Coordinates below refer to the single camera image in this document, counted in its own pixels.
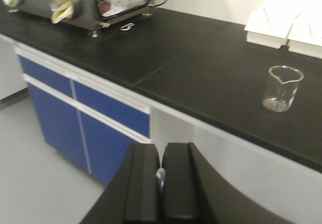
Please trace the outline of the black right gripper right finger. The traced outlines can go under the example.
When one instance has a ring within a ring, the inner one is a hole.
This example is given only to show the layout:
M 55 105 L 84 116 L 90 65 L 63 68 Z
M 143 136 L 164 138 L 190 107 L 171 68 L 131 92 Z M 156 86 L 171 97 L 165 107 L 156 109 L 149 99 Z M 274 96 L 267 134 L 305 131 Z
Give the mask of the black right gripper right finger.
M 165 223 L 289 223 L 228 183 L 192 143 L 168 143 Z

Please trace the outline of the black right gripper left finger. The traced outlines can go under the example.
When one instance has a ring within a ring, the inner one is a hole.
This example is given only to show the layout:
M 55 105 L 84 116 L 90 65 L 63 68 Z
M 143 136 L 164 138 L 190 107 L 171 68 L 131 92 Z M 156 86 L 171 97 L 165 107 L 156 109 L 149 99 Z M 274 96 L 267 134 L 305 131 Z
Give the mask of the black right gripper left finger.
M 160 223 L 154 144 L 132 143 L 112 181 L 81 223 Z

